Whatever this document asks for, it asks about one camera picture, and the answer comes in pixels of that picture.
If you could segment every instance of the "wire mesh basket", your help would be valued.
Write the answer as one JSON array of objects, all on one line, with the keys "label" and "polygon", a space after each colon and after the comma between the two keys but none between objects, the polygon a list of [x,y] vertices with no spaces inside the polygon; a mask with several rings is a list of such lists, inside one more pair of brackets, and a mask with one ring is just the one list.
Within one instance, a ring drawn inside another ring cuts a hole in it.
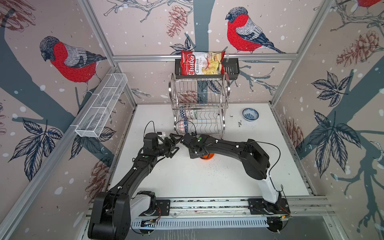
[{"label": "wire mesh basket", "polygon": [[186,78],[169,81],[169,97],[178,134],[219,134],[223,138],[228,108],[229,77]]},{"label": "wire mesh basket", "polygon": [[113,73],[110,75],[107,83],[75,129],[80,137],[100,136],[126,84],[127,76],[125,74]]}]

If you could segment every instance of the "blue and white bowl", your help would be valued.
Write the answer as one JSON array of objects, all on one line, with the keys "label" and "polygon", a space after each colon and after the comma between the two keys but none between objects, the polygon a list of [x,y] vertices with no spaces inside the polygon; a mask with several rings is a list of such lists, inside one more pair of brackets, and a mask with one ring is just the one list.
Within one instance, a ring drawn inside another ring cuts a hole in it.
[{"label": "blue and white bowl", "polygon": [[243,117],[245,120],[252,122],[259,118],[259,113],[253,108],[246,108],[243,110]]}]

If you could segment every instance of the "white tabletop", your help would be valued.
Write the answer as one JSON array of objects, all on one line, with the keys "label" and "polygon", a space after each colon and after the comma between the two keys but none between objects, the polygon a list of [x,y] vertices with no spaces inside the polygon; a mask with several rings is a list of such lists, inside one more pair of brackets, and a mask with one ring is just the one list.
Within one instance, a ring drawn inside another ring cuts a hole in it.
[{"label": "white tabletop", "polygon": [[[259,118],[254,122],[243,119],[242,110],[254,108]],[[127,135],[120,160],[115,170],[111,187],[115,186],[131,169],[132,158],[143,146],[143,132],[146,124],[153,120],[156,131],[165,132],[167,136],[173,130],[173,114],[169,104],[139,105]],[[287,196],[308,195],[307,188],[300,176],[295,162],[288,150],[284,138],[274,119],[268,104],[229,104],[226,113],[224,140],[269,142],[281,150],[281,158],[271,171],[275,187],[280,190],[283,184]],[[153,130],[152,124],[147,132]],[[159,162],[152,172],[141,182],[136,190],[149,190],[156,197],[254,197],[261,196],[257,180],[249,177],[242,163],[234,158],[218,155],[208,161],[191,159],[186,147],[181,144],[180,150],[173,158],[165,158]],[[270,157],[270,164],[277,161],[278,150],[269,144],[260,146]]]}]

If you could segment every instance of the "metal dish rack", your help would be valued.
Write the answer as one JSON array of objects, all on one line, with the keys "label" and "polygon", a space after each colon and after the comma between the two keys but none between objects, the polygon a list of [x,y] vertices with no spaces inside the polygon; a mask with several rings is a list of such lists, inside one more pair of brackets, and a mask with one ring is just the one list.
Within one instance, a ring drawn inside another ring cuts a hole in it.
[{"label": "metal dish rack", "polygon": [[178,134],[195,132],[196,127],[197,134],[217,134],[223,138],[230,87],[228,74],[219,76],[175,79],[171,75],[168,90]]}]

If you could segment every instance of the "bird illustration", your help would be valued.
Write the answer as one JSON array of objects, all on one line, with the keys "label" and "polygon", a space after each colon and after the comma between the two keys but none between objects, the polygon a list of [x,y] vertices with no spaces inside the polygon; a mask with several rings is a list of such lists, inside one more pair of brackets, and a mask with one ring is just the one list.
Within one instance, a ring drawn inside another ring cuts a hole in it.
[{"label": "bird illustration", "polygon": [[99,54],[88,52],[84,48],[62,43],[53,36],[48,36],[41,41],[40,51],[44,61],[49,59],[66,79],[75,83],[87,83],[83,97],[86,93],[92,93],[88,90],[88,81],[93,75],[99,78],[96,68],[102,60],[107,59]]},{"label": "bird illustration", "polygon": [[[339,5],[341,4],[344,4],[344,3],[347,3],[349,1],[352,1],[352,0],[345,0],[341,3],[339,3]],[[357,2],[357,5],[353,6],[351,11],[352,11],[352,15],[354,15],[355,11],[359,8],[359,7],[365,7],[367,8],[367,13],[365,14],[368,15],[368,14],[372,14],[371,12],[369,12],[368,8],[376,3],[378,3],[379,1],[381,0],[355,0]]]},{"label": "bird illustration", "polygon": [[243,7],[232,8],[226,18],[228,20],[228,41],[239,51],[253,52],[255,49],[269,48],[278,53],[284,53],[277,49],[266,38],[263,30],[254,24],[248,16],[248,11]]}]

